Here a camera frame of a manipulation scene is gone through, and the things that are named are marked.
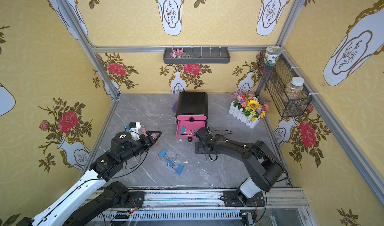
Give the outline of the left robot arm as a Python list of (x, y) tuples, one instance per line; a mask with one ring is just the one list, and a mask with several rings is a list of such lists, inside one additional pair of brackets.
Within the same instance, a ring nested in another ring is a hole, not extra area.
[(62, 226), (86, 199), (123, 169), (124, 162), (149, 151), (161, 137), (161, 131), (147, 131), (133, 140), (123, 131), (111, 140), (111, 148), (98, 157), (86, 173), (57, 201), (34, 218), (23, 218), (18, 226)]

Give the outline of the black pink drawer cabinet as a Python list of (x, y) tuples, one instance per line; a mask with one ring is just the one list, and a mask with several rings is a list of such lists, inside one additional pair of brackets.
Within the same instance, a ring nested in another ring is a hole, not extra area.
[[(186, 139), (188, 142), (198, 140), (194, 130), (206, 127), (208, 121), (208, 94), (206, 92), (179, 93), (176, 111), (177, 131), (176, 137)], [(180, 134), (181, 127), (186, 128), (186, 134)]]

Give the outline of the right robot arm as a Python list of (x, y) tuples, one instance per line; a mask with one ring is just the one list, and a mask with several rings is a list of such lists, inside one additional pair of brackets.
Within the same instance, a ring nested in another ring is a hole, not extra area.
[(195, 132), (199, 140), (196, 143), (207, 155), (224, 154), (242, 161), (249, 177), (237, 188), (233, 196), (224, 197), (225, 201), (236, 200), (236, 205), (250, 206), (262, 197), (261, 192), (269, 192), (287, 170), (281, 161), (262, 141), (243, 143), (212, 133), (203, 127)]

